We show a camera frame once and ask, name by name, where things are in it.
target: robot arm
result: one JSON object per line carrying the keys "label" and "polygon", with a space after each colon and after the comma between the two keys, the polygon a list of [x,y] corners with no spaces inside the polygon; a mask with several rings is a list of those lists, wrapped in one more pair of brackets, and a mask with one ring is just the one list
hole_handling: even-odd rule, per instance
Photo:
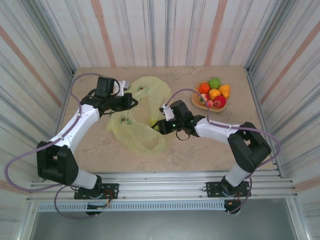
{"label": "robot arm", "polygon": [[244,179],[271,153],[270,146],[260,133],[233,128],[255,128],[250,122],[232,125],[210,120],[209,123],[205,116],[193,116],[181,100],[170,106],[164,104],[160,111],[165,114],[165,119],[155,126],[163,135],[183,130],[189,136],[211,138],[230,145],[236,164],[221,180],[221,191],[225,196],[234,196]]}
{"label": "robot arm", "polygon": [[[101,178],[81,170],[74,158],[75,150],[88,129],[98,121],[106,111],[120,112],[133,108],[138,102],[131,93],[124,93],[129,88],[127,81],[118,82],[113,78],[99,77],[96,89],[81,100],[81,112],[77,111],[67,125],[49,142],[62,139],[55,145],[37,152],[37,170],[41,178],[67,186],[77,186],[92,198],[102,193]],[[62,138],[80,116],[77,124]],[[47,145],[41,141],[38,148]]]}

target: table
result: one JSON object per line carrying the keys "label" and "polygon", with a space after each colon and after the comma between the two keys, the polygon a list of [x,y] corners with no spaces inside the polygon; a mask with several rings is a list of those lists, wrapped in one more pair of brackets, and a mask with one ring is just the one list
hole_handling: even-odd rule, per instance
{"label": "table", "polygon": [[[155,76],[166,82],[172,93],[181,88],[193,89],[197,82],[220,78],[222,84],[231,86],[231,94],[222,112],[211,112],[210,119],[230,124],[252,122],[261,129],[259,117],[242,66],[173,66],[173,67],[100,67],[79,68],[76,75],[98,73],[119,81],[133,82],[141,77]],[[96,76],[84,76],[74,85],[72,92],[80,99],[96,88]],[[183,100],[193,115],[206,115],[206,111],[191,103],[191,92],[181,92],[174,100]],[[66,107],[63,126],[77,109],[71,97]],[[106,130],[108,116],[103,116],[83,137],[75,151],[75,159],[83,170],[105,172],[178,172],[229,170],[235,159],[228,145],[209,138],[191,137],[180,141],[173,137],[162,153],[134,152]],[[262,168],[274,169],[272,163]]]}

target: woven basket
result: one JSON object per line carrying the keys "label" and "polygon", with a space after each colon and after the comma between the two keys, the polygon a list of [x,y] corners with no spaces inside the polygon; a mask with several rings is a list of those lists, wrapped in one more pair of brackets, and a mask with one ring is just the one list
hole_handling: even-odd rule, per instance
{"label": "woven basket", "polygon": [[[206,81],[200,81],[200,82],[198,82],[198,83],[195,85],[194,90],[198,92],[198,89],[199,89],[200,84],[203,84],[203,83],[206,83]],[[199,102],[199,96],[198,96],[196,93],[192,93],[191,102],[192,102],[196,107],[201,108],[201,109],[204,109],[204,110],[207,110],[206,105],[205,105],[204,103]],[[213,105],[213,106],[211,106],[211,107],[209,108],[209,110],[212,111],[212,112],[218,113],[218,112],[223,111],[223,110],[226,108],[226,106],[227,106],[227,104],[224,105],[224,107],[222,107],[222,108],[217,108],[217,107],[215,107],[215,106]]]}

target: yellow plastic bag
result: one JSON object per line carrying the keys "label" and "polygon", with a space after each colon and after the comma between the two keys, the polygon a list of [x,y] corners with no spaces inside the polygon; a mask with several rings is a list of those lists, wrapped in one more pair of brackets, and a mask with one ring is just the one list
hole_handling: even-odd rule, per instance
{"label": "yellow plastic bag", "polygon": [[155,76],[134,81],[127,91],[138,105],[110,116],[107,129],[129,149],[140,153],[160,153],[166,149],[168,137],[151,128],[164,119],[159,108],[171,97],[169,86]]}

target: floor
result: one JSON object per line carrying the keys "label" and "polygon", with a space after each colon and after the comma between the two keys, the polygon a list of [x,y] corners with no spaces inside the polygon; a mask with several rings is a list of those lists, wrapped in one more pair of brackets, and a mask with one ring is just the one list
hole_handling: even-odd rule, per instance
{"label": "floor", "polygon": [[[211,112],[210,119],[230,124],[252,122],[261,128],[258,114],[242,66],[175,66],[175,67],[115,67],[80,68],[76,74],[98,73],[119,81],[133,82],[141,77],[155,76],[166,82],[174,93],[181,88],[194,88],[197,82],[220,78],[231,86],[226,108],[219,113]],[[74,85],[72,92],[80,99],[95,89],[96,76],[84,76]],[[175,100],[183,100],[193,115],[206,115],[206,111],[191,103],[191,93],[181,92]],[[66,108],[63,125],[77,109],[73,98]],[[166,172],[166,171],[219,171],[229,170],[235,164],[230,147],[208,138],[191,137],[179,141],[174,133],[164,152],[139,153],[128,149],[106,130],[108,116],[103,116],[86,133],[75,152],[80,168],[89,172]],[[273,169],[271,163],[263,166]]]}
{"label": "floor", "polygon": [[30,239],[296,240],[297,237],[285,199],[249,199],[236,216],[221,210],[128,211],[69,220],[56,212],[41,212]]}

